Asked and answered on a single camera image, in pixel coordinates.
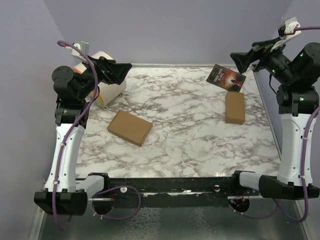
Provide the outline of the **brown cardboard box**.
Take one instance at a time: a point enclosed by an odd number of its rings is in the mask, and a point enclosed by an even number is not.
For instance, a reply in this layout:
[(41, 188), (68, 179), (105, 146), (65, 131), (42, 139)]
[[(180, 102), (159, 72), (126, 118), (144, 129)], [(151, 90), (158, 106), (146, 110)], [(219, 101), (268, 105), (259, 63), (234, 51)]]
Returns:
[(124, 110), (119, 110), (107, 127), (109, 133), (141, 147), (153, 124)]

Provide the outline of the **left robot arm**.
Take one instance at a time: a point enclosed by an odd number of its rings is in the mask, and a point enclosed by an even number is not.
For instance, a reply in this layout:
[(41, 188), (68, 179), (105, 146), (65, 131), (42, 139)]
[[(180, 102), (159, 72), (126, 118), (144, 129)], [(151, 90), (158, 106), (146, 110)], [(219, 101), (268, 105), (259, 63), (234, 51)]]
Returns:
[(111, 190), (106, 173), (91, 173), (83, 182), (76, 183), (78, 151), (89, 118), (86, 97), (99, 83), (122, 84), (132, 64), (117, 63), (103, 56), (89, 60), (93, 66), (83, 63), (83, 73), (59, 66), (51, 75), (57, 93), (56, 144), (44, 189), (34, 194), (34, 203), (48, 215), (82, 216), (89, 198), (95, 194), (106, 197)]

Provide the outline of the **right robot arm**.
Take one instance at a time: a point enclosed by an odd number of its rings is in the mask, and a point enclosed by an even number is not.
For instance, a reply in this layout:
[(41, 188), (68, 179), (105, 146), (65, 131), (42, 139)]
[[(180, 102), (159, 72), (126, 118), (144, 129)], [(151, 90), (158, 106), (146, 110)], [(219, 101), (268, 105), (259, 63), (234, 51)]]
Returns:
[(280, 167), (276, 176), (235, 171), (229, 189), (240, 196), (247, 189), (264, 198), (315, 199), (320, 189), (313, 185), (310, 170), (311, 140), (320, 97), (314, 83), (320, 77), (320, 45), (307, 43), (294, 60), (284, 54), (279, 38), (254, 42), (248, 52), (232, 52), (239, 73), (257, 61), (254, 71), (267, 70), (280, 83), (276, 92), (282, 124)]

